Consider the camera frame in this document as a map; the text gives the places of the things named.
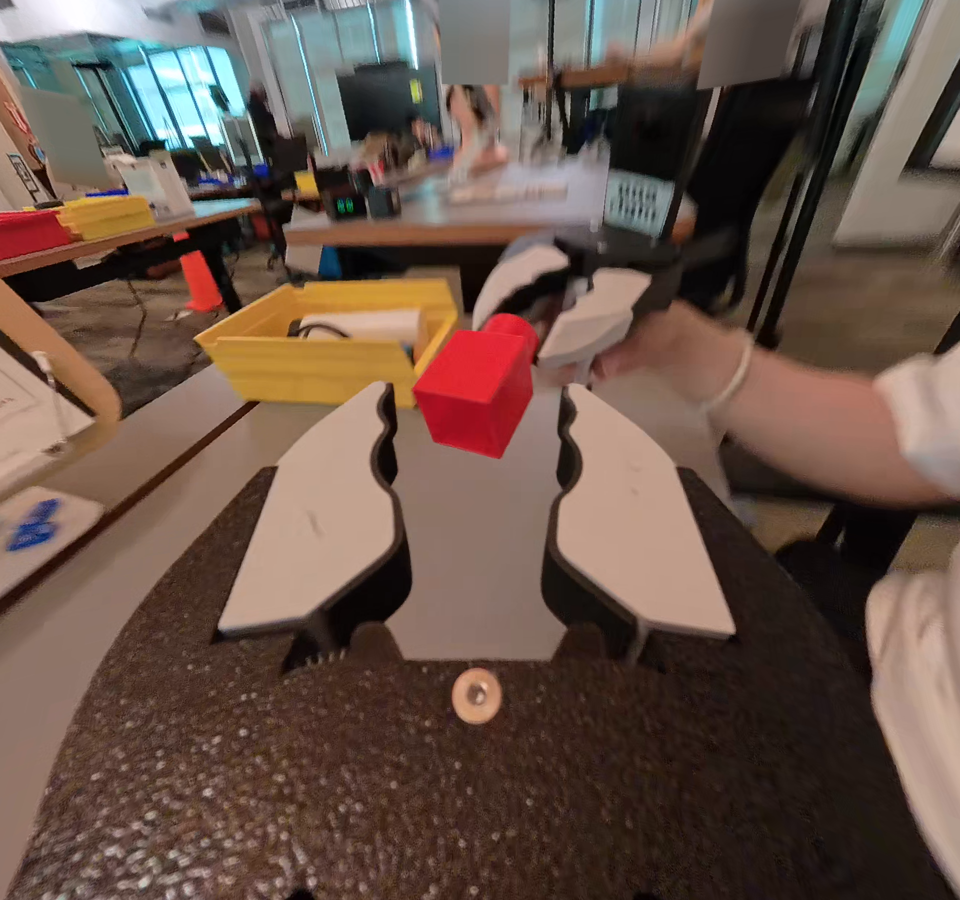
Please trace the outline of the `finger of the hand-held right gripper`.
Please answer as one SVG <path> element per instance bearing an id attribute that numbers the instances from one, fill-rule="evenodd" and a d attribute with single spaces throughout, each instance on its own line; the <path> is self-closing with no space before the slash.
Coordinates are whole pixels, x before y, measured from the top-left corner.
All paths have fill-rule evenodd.
<path id="1" fill-rule="evenodd" d="M 481 330 L 500 315 L 535 322 L 548 300 L 563 297 L 570 274 L 570 257 L 553 241 L 530 242 L 502 256 L 474 302 L 471 328 Z"/>
<path id="2" fill-rule="evenodd" d="M 630 267 L 600 267 L 580 292 L 574 281 L 567 268 L 542 272 L 535 279 L 537 390 L 586 383 L 599 354 L 626 338 L 635 307 L 654 276 Z"/>

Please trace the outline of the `red plastic bin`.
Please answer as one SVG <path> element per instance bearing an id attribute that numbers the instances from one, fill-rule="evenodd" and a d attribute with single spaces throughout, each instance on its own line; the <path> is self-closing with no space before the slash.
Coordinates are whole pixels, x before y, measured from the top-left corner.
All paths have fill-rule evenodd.
<path id="1" fill-rule="evenodd" d="M 1 261 L 78 243 L 79 236 L 61 220 L 61 208 L 1 212 Z"/>

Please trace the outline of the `red block with round knob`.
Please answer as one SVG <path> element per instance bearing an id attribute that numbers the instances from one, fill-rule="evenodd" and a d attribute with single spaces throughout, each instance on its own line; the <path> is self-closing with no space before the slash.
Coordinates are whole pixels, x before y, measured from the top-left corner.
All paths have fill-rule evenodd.
<path id="1" fill-rule="evenodd" d="M 501 459 L 532 399 L 538 347 L 534 327 L 512 314 L 456 330 L 413 387 L 432 441 Z"/>

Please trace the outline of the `black television screen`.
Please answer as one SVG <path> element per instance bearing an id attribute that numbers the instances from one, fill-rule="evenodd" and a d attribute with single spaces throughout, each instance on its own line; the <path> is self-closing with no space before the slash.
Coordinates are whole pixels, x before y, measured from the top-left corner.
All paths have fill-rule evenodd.
<path id="1" fill-rule="evenodd" d="M 399 134 L 421 119 L 443 131 L 441 91 L 436 66 L 413 67 L 404 61 L 355 66 L 339 71 L 336 82 L 348 138 Z"/>

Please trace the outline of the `instruction sheet board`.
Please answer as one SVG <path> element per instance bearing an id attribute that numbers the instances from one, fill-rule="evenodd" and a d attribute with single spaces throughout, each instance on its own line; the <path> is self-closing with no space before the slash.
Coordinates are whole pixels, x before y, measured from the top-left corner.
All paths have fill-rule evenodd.
<path id="1" fill-rule="evenodd" d="M 1 488 L 6 499 L 104 445 L 121 401 L 107 379 L 1 285 Z"/>

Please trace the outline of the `blue clip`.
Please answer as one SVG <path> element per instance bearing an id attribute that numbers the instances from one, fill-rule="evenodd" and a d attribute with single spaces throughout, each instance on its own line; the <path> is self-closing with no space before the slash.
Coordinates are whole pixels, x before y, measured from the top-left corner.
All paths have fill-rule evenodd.
<path id="1" fill-rule="evenodd" d="M 36 502 L 15 521 L 6 538 L 5 552 L 15 554 L 51 542 L 60 531 L 57 517 L 63 506 L 57 497 Z"/>

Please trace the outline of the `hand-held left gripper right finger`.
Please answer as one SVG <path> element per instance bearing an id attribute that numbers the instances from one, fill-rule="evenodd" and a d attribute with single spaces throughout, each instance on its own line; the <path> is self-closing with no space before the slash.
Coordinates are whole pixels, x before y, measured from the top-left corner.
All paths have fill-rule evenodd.
<path id="1" fill-rule="evenodd" d="M 652 632 L 735 637 L 668 453 L 585 386 L 560 394 L 558 437 L 559 492 L 543 555 L 553 616 L 569 629 L 594 625 L 616 661 L 637 661 Z"/>

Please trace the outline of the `black clock with green display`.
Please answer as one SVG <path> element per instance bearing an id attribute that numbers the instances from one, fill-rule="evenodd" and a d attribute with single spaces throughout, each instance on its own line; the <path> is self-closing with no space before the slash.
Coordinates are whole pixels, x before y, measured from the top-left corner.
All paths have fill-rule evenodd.
<path id="1" fill-rule="evenodd" d="M 366 196 L 348 166 L 317 165 L 313 175 L 322 209 L 330 222 L 353 222 L 369 217 Z"/>

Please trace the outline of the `white cylinder with black cap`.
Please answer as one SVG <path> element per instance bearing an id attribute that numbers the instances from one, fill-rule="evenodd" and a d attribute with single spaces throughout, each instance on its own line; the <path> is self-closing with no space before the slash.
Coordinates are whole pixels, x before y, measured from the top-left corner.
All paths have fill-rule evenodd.
<path id="1" fill-rule="evenodd" d="M 418 307 L 328 311 L 294 319 L 288 336 L 310 340 L 396 342 L 417 352 L 426 346 L 426 316 Z"/>

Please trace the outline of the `person's right hand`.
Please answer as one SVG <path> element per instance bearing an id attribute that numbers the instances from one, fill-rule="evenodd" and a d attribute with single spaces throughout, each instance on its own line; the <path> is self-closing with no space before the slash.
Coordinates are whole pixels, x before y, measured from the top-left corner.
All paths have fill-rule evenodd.
<path id="1" fill-rule="evenodd" d="M 599 354 L 591 376 L 606 381 L 648 370 L 710 414 L 738 392 L 753 352 L 750 333 L 710 318 L 684 301 L 674 301 L 644 317 L 623 340 Z"/>

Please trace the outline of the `black tripod stand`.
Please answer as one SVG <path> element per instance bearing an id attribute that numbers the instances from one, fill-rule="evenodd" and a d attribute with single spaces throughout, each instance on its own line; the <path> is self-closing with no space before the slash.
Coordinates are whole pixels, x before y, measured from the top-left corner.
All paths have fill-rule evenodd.
<path id="1" fill-rule="evenodd" d="M 756 345 L 769 351 L 779 345 L 787 294 L 877 39 L 877 13 L 868 1 L 831 0 L 825 15 L 798 170 L 747 322 Z"/>

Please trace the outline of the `person's right forearm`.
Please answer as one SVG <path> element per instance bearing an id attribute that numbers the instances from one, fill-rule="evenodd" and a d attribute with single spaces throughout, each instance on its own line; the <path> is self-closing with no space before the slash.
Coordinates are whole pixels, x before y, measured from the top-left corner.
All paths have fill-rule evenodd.
<path id="1" fill-rule="evenodd" d="M 891 410 L 869 378 L 760 351 L 715 414 L 763 462 L 825 493 L 891 508 L 939 495 L 903 457 Z"/>

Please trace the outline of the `orange traffic cone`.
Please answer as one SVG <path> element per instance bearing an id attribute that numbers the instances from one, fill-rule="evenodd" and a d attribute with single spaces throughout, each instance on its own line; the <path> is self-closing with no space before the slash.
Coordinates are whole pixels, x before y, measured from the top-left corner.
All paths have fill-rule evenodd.
<path id="1" fill-rule="evenodd" d="M 179 258 L 189 298 L 185 309 L 191 314 L 215 314 L 224 301 L 202 252 L 193 250 Z"/>

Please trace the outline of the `yellow plastic bin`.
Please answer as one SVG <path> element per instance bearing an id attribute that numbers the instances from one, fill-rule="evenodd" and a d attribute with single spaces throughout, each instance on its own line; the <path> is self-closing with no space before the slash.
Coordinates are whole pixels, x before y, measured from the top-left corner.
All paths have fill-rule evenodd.
<path id="1" fill-rule="evenodd" d="M 86 196 L 54 207 L 75 242 L 93 242 L 157 226 L 148 200 L 129 193 Z"/>
<path id="2" fill-rule="evenodd" d="M 292 320 L 330 312 L 419 308 L 428 339 L 413 352 L 397 342 L 291 337 Z M 413 409 L 413 388 L 460 321 L 445 278 L 283 285 L 196 335 L 195 341 L 244 400 L 338 406 L 370 383 L 392 384 Z"/>

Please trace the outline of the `grey desk with wooden edge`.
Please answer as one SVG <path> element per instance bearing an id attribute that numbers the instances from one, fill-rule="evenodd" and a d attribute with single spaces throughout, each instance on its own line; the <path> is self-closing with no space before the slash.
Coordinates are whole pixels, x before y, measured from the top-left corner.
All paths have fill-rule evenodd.
<path id="1" fill-rule="evenodd" d="M 442 174 L 404 184 L 400 214 L 331 220 L 294 210 L 288 246 L 497 246 L 544 229 L 589 226 L 603 219 L 608 165 L 567 159 L 552 164 L 509 162 L 468 181 L 479 191 L 457 199 Z"/>

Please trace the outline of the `white stand base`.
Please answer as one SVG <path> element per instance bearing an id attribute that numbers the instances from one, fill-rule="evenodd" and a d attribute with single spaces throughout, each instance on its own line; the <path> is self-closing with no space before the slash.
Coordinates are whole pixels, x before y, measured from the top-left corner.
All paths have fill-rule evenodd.
<path id="1" fill-rule="evenodd" d="M 56 497 L 63 501 L 61 512 L 56 517 L 59 532 L 54 539 L 42 546 L 35 546 L 16 553 L 6 552 L 6 540 L 15 522 L 40 500 Z M 30 486 L 5 499 L 1 503 L 1 597 L 17 591 L 37 571 L 54 557 L 89 532 L 102 519 L 104 506 L 88 498 L 82 498 L 42 486 Z"/>

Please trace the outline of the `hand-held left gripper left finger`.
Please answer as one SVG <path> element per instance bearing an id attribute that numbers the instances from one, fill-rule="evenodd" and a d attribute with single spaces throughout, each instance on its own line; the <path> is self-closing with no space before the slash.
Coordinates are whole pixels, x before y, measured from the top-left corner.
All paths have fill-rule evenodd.
<path id="1" fill-rule="evenodd" d="M 282 632 L 348 646 L 408 598 L 393 385 L 373 382 L 282 455 L 218 620 L 224 639 Z"/>

